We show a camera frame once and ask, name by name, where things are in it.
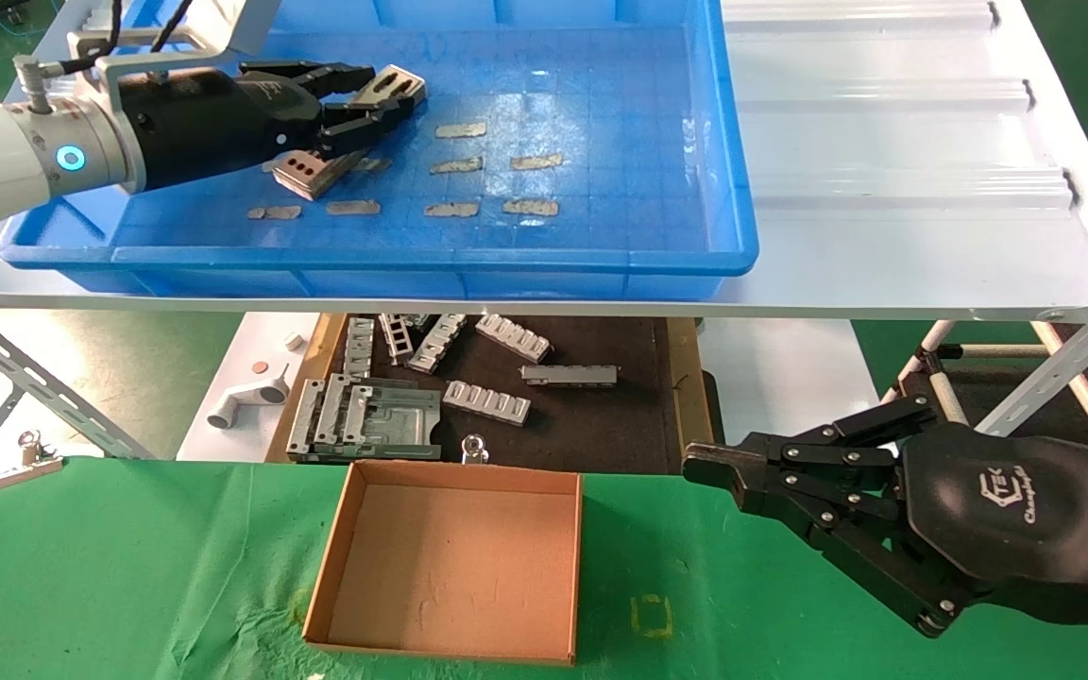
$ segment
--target metal shelf frame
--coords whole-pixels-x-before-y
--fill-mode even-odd
[[[63,55],[100,5],[67,0],[36,54]],[[0,259],[0,307],[1088,324],[1088,143],[1019,0],[722,0],[722,13],[762,257],[712,300],[122,297]],[[3,372],[54,388],[47,404],[75,430],[147,455],[1,334],[0,348]],[[986,430],[1012,430],[1083,355],[1088,326]]]

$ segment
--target cardboard box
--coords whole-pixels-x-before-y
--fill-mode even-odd
[[[573,664],[582,478],[355,461],[304,636],[326,651]]]

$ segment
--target black cable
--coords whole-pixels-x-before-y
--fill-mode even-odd
[[[170,34],[174,33],[174,29],[178,26],[178,22],[183,21],[184,14],[187,13],[187,8],[190,7],[190,0],[182,0],[178,3],[178,8],[175,9],[173,14],[170,14],[168,23],[162,27],[162,33],[153,39],[153,44],[150,45],[150,52],[157,52],[162,50],[165,41],[170,39]]]
[[[72,73],[85,72],[85,70],[90,69],[95,65],[95,60],[99,57],[104,57],[111,54],[115,50],[116,45],[120,42],[120,22],[121,14],[124,14],[124,9],[121,8],[122,0],[111,0],[111,33],[108,35],[108,45],[103,47],[103,50],[95,52],[90,57],[83,57],[79,60],[65,60],[58,61],[61,64],[61,70],[69,75]]]

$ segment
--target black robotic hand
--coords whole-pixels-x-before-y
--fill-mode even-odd
[[[139,144],[144,186],[159,189],[254,166],[293,149],[330,160],[374,146],[413,115],[422,78],[396,66],[248,61],[234,77],[187,69],[122,78],[122,111]],[[348,102],[321,98],[357,91]]]
[[[899,457],[880,448],[901,440]],[[782,521],[928,638],[978,603],[1088,625],[1085,445],[936,423],[906,397],[795,436],[690,444],[683,477]]]

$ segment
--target blue plastic tray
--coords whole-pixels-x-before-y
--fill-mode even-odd
[[[159,25],[175,0],[138,0]],[[262,58],[397,64],[429,99],[318,202],[259,168],[16,215],[0,255],[88,289],[183,297],[704,298],[755,262],[755,219],[717,0],[284,0]],[[489,133],[436,139],[437,125]],[[555,169],[511,156],[560,152]],[[483,172],[429,173],[483,156]],[[553,219],[505,214],[548,198]],[[327,201],[374,198],[379,215]],[[472,219],[424,207],[479,201]],[[297,220],[249,220],[301,205]]]

